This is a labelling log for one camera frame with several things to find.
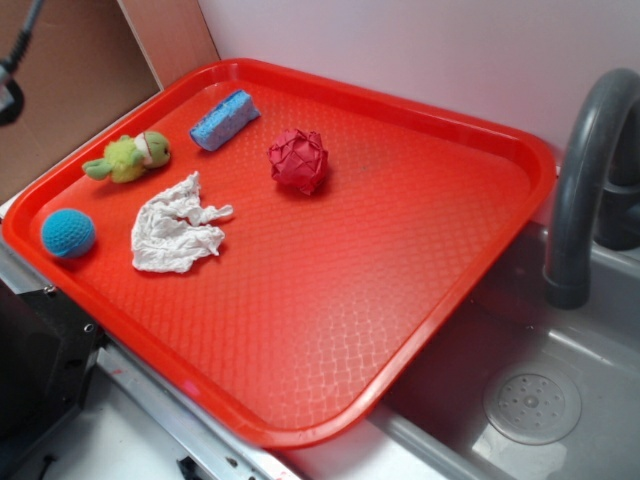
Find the gray sink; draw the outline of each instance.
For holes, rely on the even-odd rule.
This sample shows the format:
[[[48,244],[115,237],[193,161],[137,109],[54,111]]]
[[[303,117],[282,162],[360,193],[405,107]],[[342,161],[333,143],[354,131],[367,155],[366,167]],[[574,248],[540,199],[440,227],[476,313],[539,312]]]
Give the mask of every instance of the gray sink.
[[[384,404],[486,478],[640,478],[640,262],[594,247],[589,302],[544,301],[529,224]]]

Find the plush toy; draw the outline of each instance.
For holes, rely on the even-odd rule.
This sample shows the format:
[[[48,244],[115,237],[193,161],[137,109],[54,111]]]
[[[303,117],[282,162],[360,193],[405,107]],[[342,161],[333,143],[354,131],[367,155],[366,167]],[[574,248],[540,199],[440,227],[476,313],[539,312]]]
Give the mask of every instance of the plush toy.
[[[104,158],[82,165],[82,170],[94,180],[104,180],[111,174],[115,183],[137,180],[148,169],[166,165],[171,154],[169,141],[157,132],[143,132],[135,138],[124,135],[104,149]]]

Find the blue knitted ball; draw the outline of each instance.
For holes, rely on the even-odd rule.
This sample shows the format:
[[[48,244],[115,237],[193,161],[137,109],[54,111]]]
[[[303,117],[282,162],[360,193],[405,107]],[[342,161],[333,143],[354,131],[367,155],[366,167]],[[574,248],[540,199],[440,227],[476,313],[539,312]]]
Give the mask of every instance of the blue knitted ball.
[[[82,212],[64,208],[47,217],[41,230],[42,243],[56,257],[84,255],[96,240],[91,219]]]

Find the sponge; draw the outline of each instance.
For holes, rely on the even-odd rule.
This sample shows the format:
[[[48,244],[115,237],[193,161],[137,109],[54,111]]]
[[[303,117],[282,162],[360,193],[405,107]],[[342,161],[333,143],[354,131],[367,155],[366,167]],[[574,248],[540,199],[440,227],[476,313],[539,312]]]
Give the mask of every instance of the sponge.
[[[42,224],[40,234],[45,248],[61,258],[84,255],[96,240],[96,229],[91,218],[72,208],[49,215]]]
[[[259,116],[251,96],[238,90],[207,113],[189,134],[200,147],[213,152]]]

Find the faucet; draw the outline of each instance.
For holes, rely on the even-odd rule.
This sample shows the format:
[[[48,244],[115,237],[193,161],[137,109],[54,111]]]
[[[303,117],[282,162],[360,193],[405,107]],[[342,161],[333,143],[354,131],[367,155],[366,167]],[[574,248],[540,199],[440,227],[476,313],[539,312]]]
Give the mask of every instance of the faucet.
[[[640,246],[640,76],[604,74],[585,99],[565,154],[547,238],[547,302],[584,305],[591,246]]]

